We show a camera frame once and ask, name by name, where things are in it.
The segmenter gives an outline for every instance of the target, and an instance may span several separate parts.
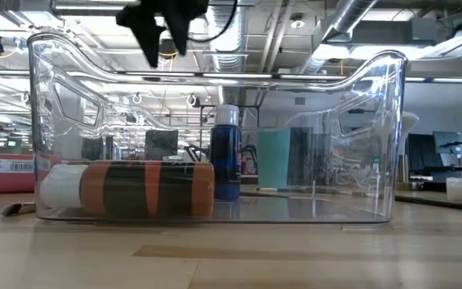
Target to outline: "desk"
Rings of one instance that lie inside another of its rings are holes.
[[[0,209],[32,199],[0,195]],[[395,203],[395,220],[377,228],[0,218],[3,289],[240,286],[462,289],[462,211]]]

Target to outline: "red box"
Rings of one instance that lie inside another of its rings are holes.
[[[33,156],[0,154],[0,193],[33,193],[33,191]]]

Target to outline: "metal beam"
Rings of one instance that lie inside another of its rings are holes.
[[[274,67],[274,63],[276,58],[278,57],[279,47],[281,46],[283,35],[286,31],[286,26],[288,25],[288,21],[290,20],[290,16],[292,15],[292,9],[294,8],[295,0],[289,0],[288,4],[285,8],[285,13],[283,14],[283,20],[281,26],[279,28],[278,35],[276,36],[276,42],[274,43],[274,47],[272,48],[272,55],[269,59],[269,65],[266,67],[267,72],[271,72],[272,68]]]
[[[279,14],[281,13],[282,0],[278,0],[276,6],[274,7],[274,12],[272,12],[272,20],[270,20],[269,32],[266,36],[265,47],[263,48],[263,55],[261,55],[260,65],[257,69],[257,72],[263,72],[266,65],[266,59],[270,53],[270,45],[272,45],[272,40],[274,39],[274,33],[276,27],[278,26]]]

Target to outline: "teal cup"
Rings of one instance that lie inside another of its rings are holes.
[[[285,189],[290,157],[290,129],[257,134],[257,182],[260,188]]]

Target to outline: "computer monitor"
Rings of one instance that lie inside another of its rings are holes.
[[[450,145],[461,142],[459,132],[432,132],[436,153],[462,154],[462,144]]]
[[[145,159],[162,161],[177,155],[178,131],[149,130],[145,133]]]

